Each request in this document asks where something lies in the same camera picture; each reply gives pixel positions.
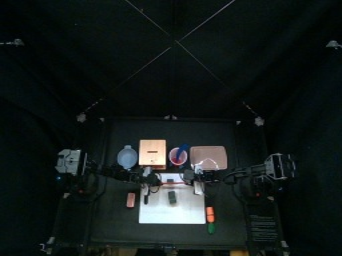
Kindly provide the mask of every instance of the spotlight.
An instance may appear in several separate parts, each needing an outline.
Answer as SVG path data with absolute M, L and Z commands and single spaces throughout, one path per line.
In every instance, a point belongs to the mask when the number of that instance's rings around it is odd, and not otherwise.
M 342 48 L 342 45 L 338 44 L 338 42 L 336 42 L 335 40 L 331 40 L 331 41 L 327 43 L 326 47 L 334 47 L 335 49 L 338 49 L 338 47 Z

